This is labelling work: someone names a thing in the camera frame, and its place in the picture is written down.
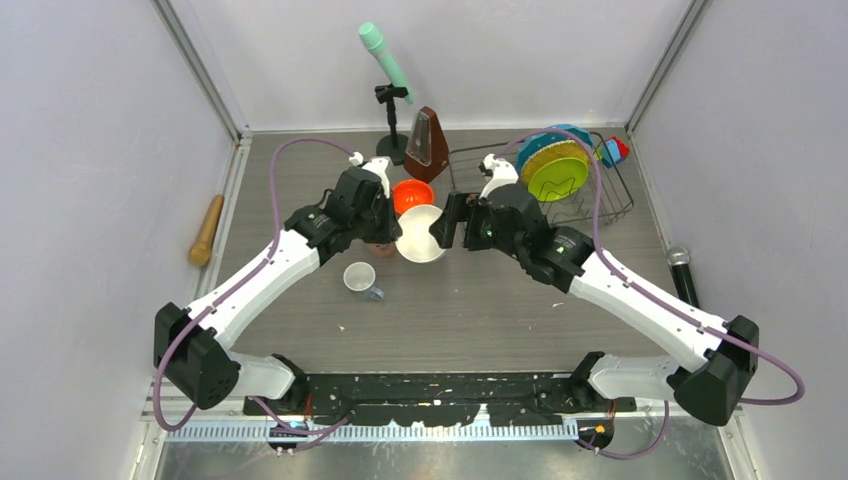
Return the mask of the lime green plate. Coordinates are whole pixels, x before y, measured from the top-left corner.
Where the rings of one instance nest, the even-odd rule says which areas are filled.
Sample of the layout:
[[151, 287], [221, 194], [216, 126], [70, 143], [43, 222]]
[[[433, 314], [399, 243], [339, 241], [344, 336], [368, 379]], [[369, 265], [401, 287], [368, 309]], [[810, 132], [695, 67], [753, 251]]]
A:
[[588, 179], [588, 165], [574, 157], [551, 160], [533, 171], [528, 191], [540, 202], [554, 202], [576, 193]]

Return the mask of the woven bamboo round tray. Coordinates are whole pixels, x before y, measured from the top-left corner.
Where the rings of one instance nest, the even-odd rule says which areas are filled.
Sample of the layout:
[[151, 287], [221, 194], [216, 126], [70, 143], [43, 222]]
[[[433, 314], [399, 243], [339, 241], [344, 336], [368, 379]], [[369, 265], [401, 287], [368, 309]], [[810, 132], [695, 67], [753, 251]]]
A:
[[585, 178], [588, 175], [590, 156], [574, 140], [554, 142], [532, 153], [523, 163], [520, 178], [526, 184], [549, 165], [564, 166], [565, 179]]

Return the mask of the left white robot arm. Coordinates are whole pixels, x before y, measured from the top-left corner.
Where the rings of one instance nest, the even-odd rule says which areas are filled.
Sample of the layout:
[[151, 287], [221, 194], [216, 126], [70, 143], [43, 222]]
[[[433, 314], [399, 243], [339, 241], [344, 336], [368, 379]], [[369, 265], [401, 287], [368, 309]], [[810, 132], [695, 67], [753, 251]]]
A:
[[375, 157], [347, 168], [323, 205], [296, 210], [270, 244], [227, 281], [187, 307], [163, 306], [154, 324], [158, 375], [201, 410], [235, 395], [263, 397], [284, 414], [298, 412], [307, 389], [292, 363], [232, 347], [283, 292], [353, 242], [386, 244], [399, 237], [389, 167], [388, 158]]

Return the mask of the white ceramic bowl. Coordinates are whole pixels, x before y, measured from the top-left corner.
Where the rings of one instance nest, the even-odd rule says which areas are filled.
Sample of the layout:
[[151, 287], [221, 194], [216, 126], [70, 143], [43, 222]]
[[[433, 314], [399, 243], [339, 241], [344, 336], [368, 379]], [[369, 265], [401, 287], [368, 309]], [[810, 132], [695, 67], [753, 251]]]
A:
[[405, 213], [399, 220], [401, 236], [395, 242], [398, 253], [408, 261], [417, 264], [431, 263], [444, 254], [436, 238], [430, 233], [430, 227], [439, 219], [443, 211], [434, 205], [417, 205]]

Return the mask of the blue polka dot plate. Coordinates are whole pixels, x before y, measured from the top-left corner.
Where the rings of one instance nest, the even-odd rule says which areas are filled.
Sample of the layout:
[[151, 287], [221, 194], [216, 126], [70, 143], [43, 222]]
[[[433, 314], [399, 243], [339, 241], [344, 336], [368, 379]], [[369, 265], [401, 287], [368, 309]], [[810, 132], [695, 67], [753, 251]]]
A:
[[[594, 146], [593, 139], [591, 137], [590, 132], [588, 130], [584, 129], [584, 128], [581, 128], [581, 127], [578, 127], [578, 126], [575, 126], [575, 125], [571, 125], [571, 124], [552, 125], [552, 128], [563, 130], [563, 131], [569, 131], [574, 136], [578, 137], [582, 142], [587, 144], [588, 146], [590, 146], [590, 147]], [[557, 142], [569, 141], [569, 140], [571, 140], [571, 137], [568, 137], [568, 136], [565, 136], [565, 135], [562, 135], [562, 134], [558, 134], [558, 133], [543, 133], [543, 134], [533, 135], [533, 136], [529, 137], [528, 139], [526, 139], [521, 144], [521, 146], [519, 147], [519, 149], [517, 151], [516, 162], [515, 162], [516, 169], [519, 172], [521, 172], [523, 170], [525, 164], [527, 163], [528, 159], [534, 153], [543, 149], [544, 147], [547, 147], [548, 145], [551, 145], [551, 144], [554, 144], [554, 143], [557, 143]]]

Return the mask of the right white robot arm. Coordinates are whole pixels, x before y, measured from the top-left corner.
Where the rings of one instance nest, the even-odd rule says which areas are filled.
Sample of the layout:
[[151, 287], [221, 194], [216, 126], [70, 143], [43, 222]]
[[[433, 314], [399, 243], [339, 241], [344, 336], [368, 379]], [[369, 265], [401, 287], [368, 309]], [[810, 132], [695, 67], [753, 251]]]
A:
[[486, 197], [450, 193], [429, 232], [449, 248], [458, 223], [465, 225], [464, 248], [516, 259], [532, 279], [601, 307], [663, 349], [656, 358], [588, 355], [570, 385], [577, 406], [596, 410], [619, 397], [666, 400], [704, 423], [728, 423], [758, 368], [750, 351], [759, 344], [755, 322], [742, 315], [726, 321], [645, 281], [586, 234], [550, 226], [517, 185]]

